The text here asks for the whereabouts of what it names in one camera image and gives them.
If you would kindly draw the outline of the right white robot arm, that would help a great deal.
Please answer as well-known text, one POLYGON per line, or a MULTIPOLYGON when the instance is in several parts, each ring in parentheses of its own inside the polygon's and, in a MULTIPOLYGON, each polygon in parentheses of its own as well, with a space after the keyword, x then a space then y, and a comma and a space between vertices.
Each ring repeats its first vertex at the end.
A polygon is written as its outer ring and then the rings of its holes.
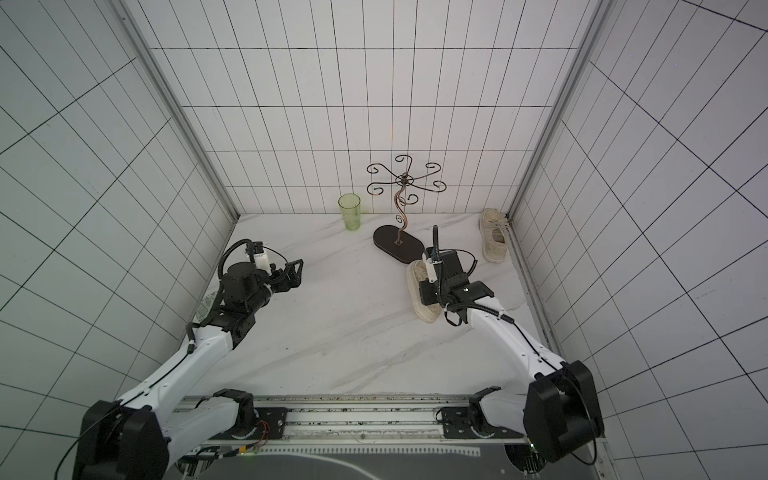
POLYGON ((419 283, 421 304, 439 306, 453 327, 468 326, 488 336, 513 371, 506 385, 486 387, 470 397, 472 433, 478 438, 491 438, 500 430, 519 434, 547 463, 595 447, 604 423, 589 368, 580 361, 567 362, 533 339, 485 283, 471 280, 457 250, 441 248, 437 228, 422 260, 427 277, 419 283))

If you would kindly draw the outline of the beige lace-up shoe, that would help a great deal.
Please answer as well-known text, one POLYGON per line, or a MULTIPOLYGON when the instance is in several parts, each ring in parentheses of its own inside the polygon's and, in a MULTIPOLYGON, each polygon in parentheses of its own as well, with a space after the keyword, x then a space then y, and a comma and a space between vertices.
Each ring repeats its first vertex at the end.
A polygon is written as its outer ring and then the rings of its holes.
POLYGON ((421 298, 420 286, 423 281, 428 280, 428 272, 423 260, 415 260, 406 268, 406 286, 412 303, 412 308, 416 316, 425 323, 434 323, 442 312, 439 304, 425 305, 421 298))

